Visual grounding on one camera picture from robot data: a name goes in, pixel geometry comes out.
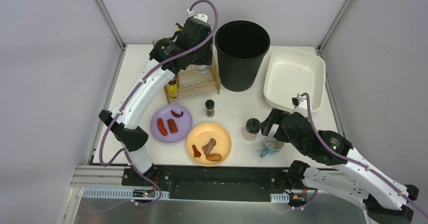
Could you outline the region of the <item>black lid spice jar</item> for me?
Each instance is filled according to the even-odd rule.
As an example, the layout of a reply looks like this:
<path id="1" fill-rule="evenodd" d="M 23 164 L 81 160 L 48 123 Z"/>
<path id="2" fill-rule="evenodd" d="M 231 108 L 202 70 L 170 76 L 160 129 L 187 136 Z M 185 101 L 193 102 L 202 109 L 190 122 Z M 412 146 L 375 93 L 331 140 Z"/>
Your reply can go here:
<path id="1" fill-rule="evenodd" d="M 254 141 L 260 131 L 260 121 L 256 118 L 250 118 L 246 121 L 243 137 L 246 141 Z"/>

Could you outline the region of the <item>gold wire basket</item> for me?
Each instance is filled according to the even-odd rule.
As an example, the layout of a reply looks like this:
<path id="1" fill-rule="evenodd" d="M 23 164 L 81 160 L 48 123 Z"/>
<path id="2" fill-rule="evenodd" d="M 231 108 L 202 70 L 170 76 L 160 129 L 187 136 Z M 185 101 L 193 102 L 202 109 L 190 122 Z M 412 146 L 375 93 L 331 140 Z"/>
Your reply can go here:
<path id="1" fill-rule="evenodd" d="M 179 83 L 178 97 L 169 97 L 168 84 L 166 84 L 164 86 L 164 94 L 168 104 L 205 94 L 219 94 L 221 90 L 221 80 L 215 58 L 212 58 L 212 65 L 205 74 L 198 73 L 195 66 L 190 65 L 185 70 L 181 70 L 174 79 Z"/>

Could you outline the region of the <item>clear oil dispenser bottle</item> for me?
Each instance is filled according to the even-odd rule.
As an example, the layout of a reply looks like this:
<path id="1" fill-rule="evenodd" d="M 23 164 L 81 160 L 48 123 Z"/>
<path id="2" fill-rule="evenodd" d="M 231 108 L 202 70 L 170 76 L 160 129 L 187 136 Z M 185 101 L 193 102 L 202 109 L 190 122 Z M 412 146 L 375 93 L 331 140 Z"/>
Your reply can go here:
<path id="1" fill-rule="evenodd" d="M 179 31 L 182 31 L 182 30 L 183 30 L 183 27 L 182 27 L 179 23 L 176 23 L 175 25 L 176 25 L 176 27 L 177 27 L 177 32 L 179 32 Z"/>

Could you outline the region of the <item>small yellow label bottle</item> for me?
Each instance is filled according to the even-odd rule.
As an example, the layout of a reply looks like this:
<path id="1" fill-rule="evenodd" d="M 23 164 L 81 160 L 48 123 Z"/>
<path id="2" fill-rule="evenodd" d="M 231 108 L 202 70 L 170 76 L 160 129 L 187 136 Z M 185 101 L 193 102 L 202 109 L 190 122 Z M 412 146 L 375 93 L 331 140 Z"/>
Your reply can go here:
<path id="1" fill-rule="evenodd" d="M 170 98 L 178 97 L 178 88 L 179 88 L 179 83 L 176 79 L 168 82 L 168 92 L 169 92 Z"/>

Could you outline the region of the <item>small black spice jar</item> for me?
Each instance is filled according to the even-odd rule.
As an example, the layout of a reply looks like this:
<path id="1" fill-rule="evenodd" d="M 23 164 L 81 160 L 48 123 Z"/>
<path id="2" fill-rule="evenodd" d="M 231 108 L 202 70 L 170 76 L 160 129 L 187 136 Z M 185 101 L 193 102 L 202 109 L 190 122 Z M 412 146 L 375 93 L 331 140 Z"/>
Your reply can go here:
<path id="1" fill-rule="evenodd" d="M 205 102 L 205 113 L 209 118 L 212 118 L 215 115 L 215 102 L 212 99 Z"/>

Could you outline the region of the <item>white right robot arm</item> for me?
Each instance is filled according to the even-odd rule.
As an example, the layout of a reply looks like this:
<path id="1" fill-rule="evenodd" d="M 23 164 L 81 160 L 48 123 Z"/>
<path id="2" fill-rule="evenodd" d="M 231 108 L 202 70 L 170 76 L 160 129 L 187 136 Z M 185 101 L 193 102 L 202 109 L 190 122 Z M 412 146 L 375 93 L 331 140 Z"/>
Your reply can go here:
<path id="1" fill-rule="evenodd" d="M 322 190 L 366 211 L 377 223 L 411 223 L 414 211 L 407 206 L 418 197 L 414 185 L 402 185 L 370 164 L 346 138 L 330 130 L 317 130 L 311 117 L 295 111 L 272 109 L 260 129 L 267 136 L 278 125 L 273 138 L 290 143 L 302 155 L 350 177 L 344 180 L 300 160 L 289 166 L 291 185 Z"/>

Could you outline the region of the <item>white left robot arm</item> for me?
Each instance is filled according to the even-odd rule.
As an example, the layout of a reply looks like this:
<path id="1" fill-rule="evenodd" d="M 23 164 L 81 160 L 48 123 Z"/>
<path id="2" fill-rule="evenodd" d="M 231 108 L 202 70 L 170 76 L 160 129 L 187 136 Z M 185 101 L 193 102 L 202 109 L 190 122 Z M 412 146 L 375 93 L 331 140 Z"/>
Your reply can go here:
<path id="1" fill-rule="evenodd" d="M 158 40 L 132 89 L 111 110 L 102 110 L 98 117 L 125 148 L 131 166 L 140 173 L 151 166 L 145 144 L 148 134 L 139 127 L 145 111 L 158 92 L 190 65 L 212 64 L 212 37 L 208 16 L 189 17 L 182 28 L 170 38 Z"/>

